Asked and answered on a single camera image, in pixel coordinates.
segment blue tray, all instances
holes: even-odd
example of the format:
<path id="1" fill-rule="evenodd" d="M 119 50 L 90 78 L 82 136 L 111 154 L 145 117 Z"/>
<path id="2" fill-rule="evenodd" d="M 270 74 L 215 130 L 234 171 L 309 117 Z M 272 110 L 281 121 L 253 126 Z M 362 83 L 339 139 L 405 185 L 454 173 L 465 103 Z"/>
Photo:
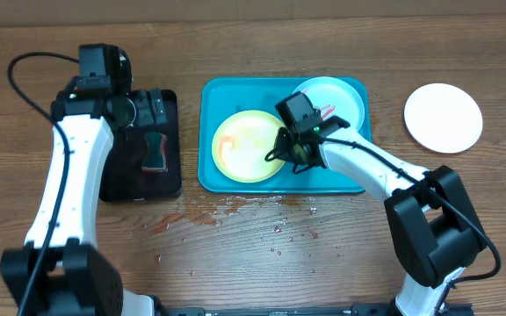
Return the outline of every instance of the blue tray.
<path id="1" fill-rule="evenodd" d="M 225 193 L 359 193 L 364 191 L 351 179 L 334 171 L 313 168 L 300 175 L 292 173 L 287 162 L 274 176 L 258 183 L 238 183 L 224 176 L 212 158 L 212 139 L 218 126 L 239 111 L 267 111 L 278 118 L 274 106 L 307 77 L 295 78 L 216 78 L 202 91 L 200 108 L 199 181 L 212 192 Z M 365 104 L 365 121 L 360 134 L 372 141 L 370 112 L 364 84 L 354 78 L 340 77 L 350 84 Z"/>

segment black base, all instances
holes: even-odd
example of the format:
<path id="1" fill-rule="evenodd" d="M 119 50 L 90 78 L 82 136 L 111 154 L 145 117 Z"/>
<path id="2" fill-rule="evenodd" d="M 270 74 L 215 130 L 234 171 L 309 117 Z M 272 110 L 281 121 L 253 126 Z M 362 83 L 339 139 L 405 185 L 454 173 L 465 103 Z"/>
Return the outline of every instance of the black base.
<path id="1" fill-rule="evenodd" d="M 472 305 L 446 305 L 442 316 L 473 316 Z M 167 309 L 163 316 L 395 316 L 390 304 L 355 304 L 345 308 L 237 309 L 209 311 L 202 308 Z"/>

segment black cable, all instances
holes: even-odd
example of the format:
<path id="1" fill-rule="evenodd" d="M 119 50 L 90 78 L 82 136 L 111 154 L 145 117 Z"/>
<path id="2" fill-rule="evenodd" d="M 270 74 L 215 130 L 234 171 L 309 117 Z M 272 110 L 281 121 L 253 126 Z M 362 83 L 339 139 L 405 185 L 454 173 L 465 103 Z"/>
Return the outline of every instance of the black cable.
<path id="1" fill-rule="evenodd" d="M 368 154 L 370 154 L 372 157 L 379 160 L 380 162 L 384 163 L 386 166 L 388 166 L 391 170 L 393 170 L 399 176 L 406 178 L 411 183 L 414 183 L 417 185 L 419 185 L 419 183 L 420 183 L 418 180 L 416 180 L 412 176 L 408 175 L 403 169 L 396 167 L 390 161 L 388 161 L 386 158 L 382 157 L 380 154 L 376 153 L 375 151 L 373 151 L 372 149 L 370 149 L 368 147 L 358 144 L 357 142 L 347 141 L 347 140 L 335 140 L 335 139 L 329 139 L 329 138 L 318 139 L 318 142 L 320 142 L 320 143 L 322 143 L 324 141 L 333 142 L 333 143 L 342 144 L 342 145 L 351 146 L 354 148 L 361 149 L 361 150 L 367 152 Z M 475 276 L 462 276 L 462 277 L 456 278 L 456 279 L 448 282 L 448 284 L 445 286 L 445 290 L 443 291 L 443 294 L 442 294 L 441 298 L 438 300 L 437 306 L 435 308 L 436 313 L 440 313 L 440 307 L 444 303 L 446 297 L 448 296 L 448 292 L 450 291 L 451 288 L 455 288 L 456 287 L 455 285 L 458 283 L 461 283 L 461 282 L 480 281 L 480 280 L 485 280 L 490 277 L 494 277 L 497 273 L 499 273 L 499 270 L 501 269 L 501 266 L 502 266 L 502 262 L 501 262 L 501 256 L 499 255 L 499 251 L 497 250 L 497 247 L 495 246 L 493 241 L 491 241 L 489 239 L 489 237 L 487 237 L 486 234 L 482 233 L 481 230 L 476 225 L 474 225 L 472 223 L 472 221 L 470 221 L 470 219 L 468 219 L 466 216 L 464 216 L 464 214 L 462 214 L 460 211 L 458 211 L 453 205 L 451 205 L 446 199 L 441 197 L 432 188 L 427 188 L 427 189 L 429 190 L 430 194 L 435 196 L 435 198 L 440 202 L 440 204 L 445 209 L 447 209 L 448 211 L 452 212 L 453 214 L 455 214 L 456 216 L 458 216 L 459 218 L 464 220 L 470 226 L 470 228 L 473 230 L 473 232 L 476 233 L 478 236 L 480 236 L 480 238 L 482 238 L 485 241 L 485 243 L 488 245 L 489 250 L 491 250 L 493 257 L 495 258 L 495 266 L 488 273 L 475 275 Z"/>
<path id="2" fill-rule="evenodd" d="M 18 306 L 17 316 L 23 316 L 26 311 L 26 307 L 28 305 L 28 300 L 31 297 L 31 294 L 33 292 L 34 284 L 36 283 L 37 278 L 39 277 L 40 271 L 42 269 L 42 264 L 44 261 L 44 255 L 47 252 L 48 246 L 50 245 L 50 241 L 52 240 L 52 234 L 54 233 L 54 228 L 56 226 L 56 222 L 58 221 L 58 214 L 60 212 L 60 206 L 61 206 L 61 200 L 63 199 L 63 193 L 66 188 L 66 181 L 68 180 L 68 170 L 69 170 L 69 143 L 68 143 L 68 137 L 66 136 L 66 133 L 61 129 L 61 127 L 57 124 L 56 121 L 52 119 L 50 114 L 48 114 L 44 109 L 42 109 L 40 106 L 38 106 L 34 101 L 32 101 L 29 97 L 26 96 L 26 94 L 17 86 L 15 83 L 15 79 L 13 79 L 13 68 L 15 65 L 22 61 L 25 58 L 33 57 L 33 56 L 49 56 L 49 57 L 55 57 L 55 58 L 61 58 L 66 61 L 73 61 L 76 63 L 79 63 L 79 60 L 64 56 L 61 54 L 55 54 L 55 53 L 46 53 L 46 52 L 33 52 L 28 54 L 21 54 L 15 59 L 11 61 L 9 64 L 9 67 L 7 68 L 7 78 L 9 79 L 9 83 L 11 84 L 11 87 L 17 92 L 17 94 L 25 100 L 34 110 L 36 110 L 40 115 L 42 115 L 45 119 L 47 119 L 52 125 L 55 127 L 55 129 L 58 131 L 58 133 L 61 136 L 61 140 L 63 142 L 63 150 L 64 150 L 64 160 L 63 160 L 63 171 L 61 173 L 61 181 L 60 181 L 60 187 L 58 189 L 58 195 L 56 196 L 56 202 L 54 204 L 54 210 L 52 211 L 52 217 L 50 219 L 50 222 L 48 223 L 48 230 L 46 232 L 46 237 L 44 238 L 44 242 L 42 243 L 42 247 L 40 248 L 39 256 L 36 259 L 36 263 L 34 264 L 33 271 L 31 273 L 31 276 L 28 279 L 28 282 L 25 287 L 25 294 L 21 298 L 21 302 Z"/>

